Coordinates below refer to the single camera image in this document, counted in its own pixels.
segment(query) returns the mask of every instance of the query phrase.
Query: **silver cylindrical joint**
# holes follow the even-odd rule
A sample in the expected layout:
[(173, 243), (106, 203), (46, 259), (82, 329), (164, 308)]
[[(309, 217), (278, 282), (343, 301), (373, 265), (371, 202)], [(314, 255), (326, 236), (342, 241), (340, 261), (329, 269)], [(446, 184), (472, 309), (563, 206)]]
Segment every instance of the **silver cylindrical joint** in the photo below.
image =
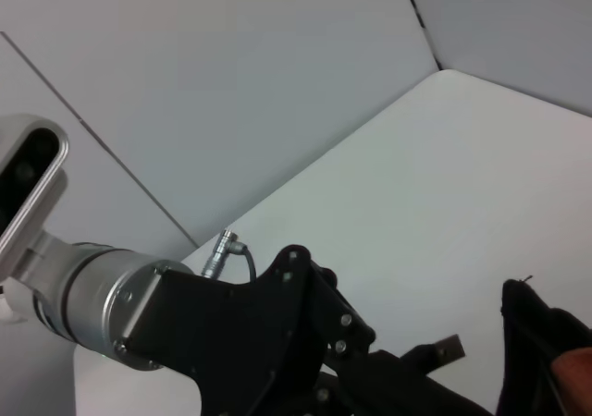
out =
[(137, 370), (153, 370), (148, 360), (126, 349), (126, 342), (167, 269), (191, 273), (182, 263), (124, 250), (89, 262), (74, 279), (66, 302), (75, 341)]
[(237, 235), (229, 229), (225, 229), (220, 233), (218, 241), (214, 246), (214, 250), (209, 259), (205, 263), (202, 270), (202, 276), (211, 279), (218, 279), (224, 269), (224, 264), (228, 258), (230, 245), (237, 239)]

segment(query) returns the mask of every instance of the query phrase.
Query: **black object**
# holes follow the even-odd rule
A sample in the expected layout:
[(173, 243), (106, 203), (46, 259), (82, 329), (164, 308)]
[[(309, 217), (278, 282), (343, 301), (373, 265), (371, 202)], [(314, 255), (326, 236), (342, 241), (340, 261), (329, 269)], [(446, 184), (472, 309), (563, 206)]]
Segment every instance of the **black object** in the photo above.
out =
[(0, 173), (0, 235), (59, 153), (59, 139), (47, 128), (33, 130)]
[(255, 260), (253, 259), (253, 255), (251, 254), (249, 247), (245, 245), (245, 247), (242, 249), (242, 254), (247, 260), (247, 266), (249, 267), (249, 281), (254, 282), (257, 279), (257, 270), (255, 269)]
[(249, 284), (164, 273), (126, 345), (191, 377), (203, 416), (489, 414), (426, 377), (463, 356), (458, 337), (400, 359), (368, 355), (374, 340), (335, 274), (290, 246)]
[(564, 352), (592, 346), (589, 328), (550, 308), (524, 281), (503, 285), (505, 374), (498, 416), (562, 415), (550, 364)]

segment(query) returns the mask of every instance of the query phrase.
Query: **white tabletop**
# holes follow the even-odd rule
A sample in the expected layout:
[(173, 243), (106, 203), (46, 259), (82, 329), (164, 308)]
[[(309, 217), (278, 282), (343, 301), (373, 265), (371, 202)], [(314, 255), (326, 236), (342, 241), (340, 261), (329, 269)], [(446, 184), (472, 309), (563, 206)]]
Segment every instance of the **white tabletop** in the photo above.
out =
[[(402, 354), (458, 333), (467, 357), (432, 377), (494, 410), (501, 285), (530, 281), (592, 324), (592, 121), (455, 71), (424, 80), (232, 229), (261, 273), (302, 244)], [(203, 266), (214, 240), (185, 263)], [(223, 280), (246, 281), (242, 258)], [(199, 414), (195, 385), (77, 349), (79, 416)]]

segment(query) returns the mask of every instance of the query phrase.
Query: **screw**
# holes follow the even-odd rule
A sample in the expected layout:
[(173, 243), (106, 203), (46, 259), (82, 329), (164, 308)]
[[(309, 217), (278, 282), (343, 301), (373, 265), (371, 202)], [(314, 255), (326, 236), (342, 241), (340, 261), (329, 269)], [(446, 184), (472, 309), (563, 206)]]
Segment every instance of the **screw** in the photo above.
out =
[(321, 388), (316, 392), (316, 400), (319, 402), (327, 402), (329, 400), (329, 390)]
[(116, 340), (113, 346), (115, 347), (115, 350), (120, 353), (125, 353), (128, 350), (128, 348), (126, 347), (126, 343), (121, 339)]
[(343, 314), (341, 316), (341, 326), (350, 326), (352, 323), (352, 315), (351, 314)]
[(125, 302), (129, 302), (132, 296), (133, 295), (131, 294), (131, 292), (126, 291), (125, 289), (119, 291), (119, 297)]
[(335, 351), (338, 354), (344, 353), (347, 347), (348, 347), (348, 345), (345, 343), (345, 340), (338, 340), (335, 343)]
[(163, 275), (168, 270), (168, 266), (162, 265), (161, 263), (157, 263), (154, 267), (154, 274), (155, 275)]

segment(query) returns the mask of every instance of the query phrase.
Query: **white wall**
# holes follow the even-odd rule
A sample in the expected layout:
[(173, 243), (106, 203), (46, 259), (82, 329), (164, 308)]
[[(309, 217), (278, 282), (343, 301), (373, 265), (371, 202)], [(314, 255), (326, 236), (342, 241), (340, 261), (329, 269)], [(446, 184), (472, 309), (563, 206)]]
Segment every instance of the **white wall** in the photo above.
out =
[(415, 0), (444, 67), (592, 114), (592, 0)]
[(41, 324), (0, 327), (0, 409), (10, 416), (74, 416), (74, 344)]
[(408, 0), (0, 0), (0, 14), (198, 243), (436, 70)]

